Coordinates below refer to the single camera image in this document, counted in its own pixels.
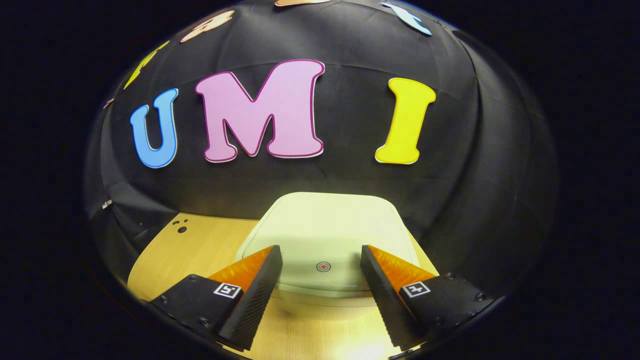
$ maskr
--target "wooden table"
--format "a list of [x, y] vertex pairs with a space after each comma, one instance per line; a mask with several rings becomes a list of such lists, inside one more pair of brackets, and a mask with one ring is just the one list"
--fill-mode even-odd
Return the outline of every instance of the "wooden table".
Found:
[[[238, 248], [257, 223], [178, 214], [138, 258], [129, 289], [140, 299], [152, 300], [189, 274], [210, 276], [235, 262]], [[186, 231], [178, 232], [181, 227]], [[420, 267], [438, 275], [413, 236], [412, 242]], [[254, 360], [382, 360], [401, 352], [391, 344], [379, 311], [354, 320], [313, 320], [288, 315], [278, 301], [270, 298], [250, 351], [225, 349]]]

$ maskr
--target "black background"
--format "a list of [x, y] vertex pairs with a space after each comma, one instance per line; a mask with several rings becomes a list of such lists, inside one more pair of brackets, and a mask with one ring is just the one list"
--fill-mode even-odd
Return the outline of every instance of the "black background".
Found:
[[[536, 268], [502, 309], [432, 358], [632, 358], [637, 12], [579, 1], [412, 3], [474, 35], [528, 80], [550, 119], [562, 175]], [[7, 358], [203, 357], [128, 313], [140, 317], [92, 253], [81, 164], [113, 80], [160, 39], [226, 4], [3, 4]]]

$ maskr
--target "letter m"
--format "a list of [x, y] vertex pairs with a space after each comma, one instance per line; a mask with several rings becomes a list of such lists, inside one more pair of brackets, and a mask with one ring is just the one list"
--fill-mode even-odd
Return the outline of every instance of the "letter m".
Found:
[[231, 72], [201, 80], [209, 147], [205, 158], [212, 163], [231, 161], [237, 149], [227, 140], [229, 128], [244, 151], [256, 156], [264, 130], [273, 119], [273, 139], [267, 151], [279, 158], [320, 155], [323, 143], [315, 134], [314, 85], [324, 72], [315, 60], [289, 60], [276, 65], [253, 100]]

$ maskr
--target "yellow letter i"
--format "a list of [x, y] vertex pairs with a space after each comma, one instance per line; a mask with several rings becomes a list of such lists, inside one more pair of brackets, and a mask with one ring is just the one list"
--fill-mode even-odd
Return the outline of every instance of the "yellow letter i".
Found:
[[423, 83], [405, 78], [390, 79], [389, 88], [396, 95], [396, 108], [387, 142], [376, 150], [375, 157], [380, 163], [409, 165], [420, 156], [416, 146], [422, 121], [436, 93]]

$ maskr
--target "white plastic container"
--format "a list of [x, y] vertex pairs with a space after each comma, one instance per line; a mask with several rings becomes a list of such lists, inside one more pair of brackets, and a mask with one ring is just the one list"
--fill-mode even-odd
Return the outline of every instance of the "white plastic container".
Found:
[[272, 299], [296, 316], [347, 320], [376, 309], [360, 269], [366, 244], [419, 266], [408, 231], [389, 201], [366, 195], [290, 193], [253, 228], [236, 261], [279, 245], [282, 273]]

